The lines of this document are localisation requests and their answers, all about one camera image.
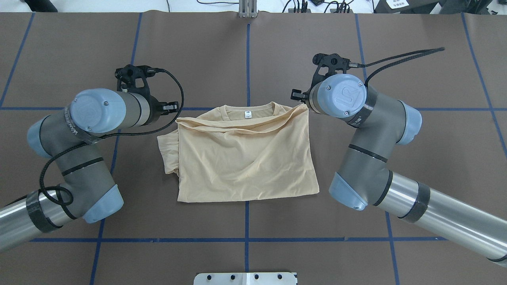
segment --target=beige shirt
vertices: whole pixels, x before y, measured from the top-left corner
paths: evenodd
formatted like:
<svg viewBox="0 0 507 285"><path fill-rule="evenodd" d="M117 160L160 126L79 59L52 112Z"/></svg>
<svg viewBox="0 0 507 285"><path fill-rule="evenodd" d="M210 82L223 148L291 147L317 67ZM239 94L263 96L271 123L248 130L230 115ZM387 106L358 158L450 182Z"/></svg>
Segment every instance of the beige shirt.
<svg viewBox="0 0 507 285"><path fill-rule="evenodd" d="M165 173L179 176L178 201L248 201L319 192L304 104L225 105L176 122L176 131L157 139Z"/></svg>

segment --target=shirt sleeve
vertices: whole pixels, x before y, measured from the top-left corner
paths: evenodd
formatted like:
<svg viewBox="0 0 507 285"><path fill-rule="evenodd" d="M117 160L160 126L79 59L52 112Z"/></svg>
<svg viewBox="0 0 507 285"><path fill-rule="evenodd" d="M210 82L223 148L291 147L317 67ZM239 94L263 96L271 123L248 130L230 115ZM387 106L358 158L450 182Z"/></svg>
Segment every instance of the shirt sleeve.
<svg viewBox="0 0 507 285"><path fill-rule="evenodd" d="M179 176L178 130L157 137L160 154L164 161L166 174L176 173Z"/></svg>

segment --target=white paper label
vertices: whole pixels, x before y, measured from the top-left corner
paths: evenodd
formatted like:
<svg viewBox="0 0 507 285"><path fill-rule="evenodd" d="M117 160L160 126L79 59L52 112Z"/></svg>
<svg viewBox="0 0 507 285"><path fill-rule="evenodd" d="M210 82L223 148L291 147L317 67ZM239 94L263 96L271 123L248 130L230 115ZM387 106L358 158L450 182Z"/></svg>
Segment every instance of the white paper label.
<svg viewBox="0 0 507 285"><path fill-rule="evenodd" d="M407 0L387 0L387 4L391 9L398 9L409 5Z"/></svg>

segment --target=robotic arm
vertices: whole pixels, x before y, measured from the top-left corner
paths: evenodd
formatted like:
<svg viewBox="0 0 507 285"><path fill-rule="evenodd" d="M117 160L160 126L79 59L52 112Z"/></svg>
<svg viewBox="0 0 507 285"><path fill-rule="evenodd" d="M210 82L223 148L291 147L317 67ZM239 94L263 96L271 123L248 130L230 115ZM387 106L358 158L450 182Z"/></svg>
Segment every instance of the robotic arm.
<svg viewBox="0 0 507 285"><path fill-rule="evenodd" d="M419 132L419 111L346 74L358 64L338 54L316 54L313 63L318 67L310 89L293 89L291 99L356 128L331 196L355 210L377 206L507 267L507 221L386 168L394 146ZM325 67L328 73L320 75Z"/></svg>
<svg viewBox="0 0 507 285"><path fill-rule="evenodd" d="M58 113L30 127L27 139L35 152L51 160L41 174L41 189L0 209L0 252L83 217L87 223L118 211L123 199L95 143L114 135L148 134L169 126L179 115L178 102L159 102L146 78L164 69L127 65L115 72L117 91L89 89ZM141 79L143 87L135 80ZM165 127L147 133L105 133L148 125L161 115L178 112ZM65 183L44 187L44 173L55 160Z"/></svg>

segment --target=white bracket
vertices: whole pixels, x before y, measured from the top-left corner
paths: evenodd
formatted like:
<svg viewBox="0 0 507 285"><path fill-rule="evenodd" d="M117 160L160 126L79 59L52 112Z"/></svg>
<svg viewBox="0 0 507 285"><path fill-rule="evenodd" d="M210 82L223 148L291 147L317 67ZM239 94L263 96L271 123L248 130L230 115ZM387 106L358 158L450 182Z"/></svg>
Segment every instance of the white bracket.
<svg viewBox="0 0 507 285"><path fill-rule="evenodd" d="M297 276L292 272L199 273L194 285L297 285Z"/></svg>
<svg viewBox="0 0 507 285"><path fill-rule="evenodd" d="M257 0L239 0L240 18L257 18Z"/></svg>

